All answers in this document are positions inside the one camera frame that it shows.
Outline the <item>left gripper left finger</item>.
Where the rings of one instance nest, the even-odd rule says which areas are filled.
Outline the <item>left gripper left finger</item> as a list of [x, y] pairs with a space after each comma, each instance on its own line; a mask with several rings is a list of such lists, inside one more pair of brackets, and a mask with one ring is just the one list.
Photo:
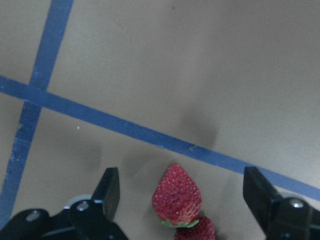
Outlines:
[[115, 223], [120, 202], [119, 170], [107, 168], [95, 191], [51, 216], [45, 209], [17, 213], [0, 231], [2, 240], [126, 240]]

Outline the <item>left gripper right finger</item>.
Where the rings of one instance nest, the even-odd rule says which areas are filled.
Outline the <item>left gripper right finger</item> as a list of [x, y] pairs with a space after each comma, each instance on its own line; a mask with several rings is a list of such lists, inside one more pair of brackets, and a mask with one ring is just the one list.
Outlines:
[[266, 240], [320, 238], [320, 211], [302, 198], [281, 195], [257, 167], [244, 168], [242, 194]]

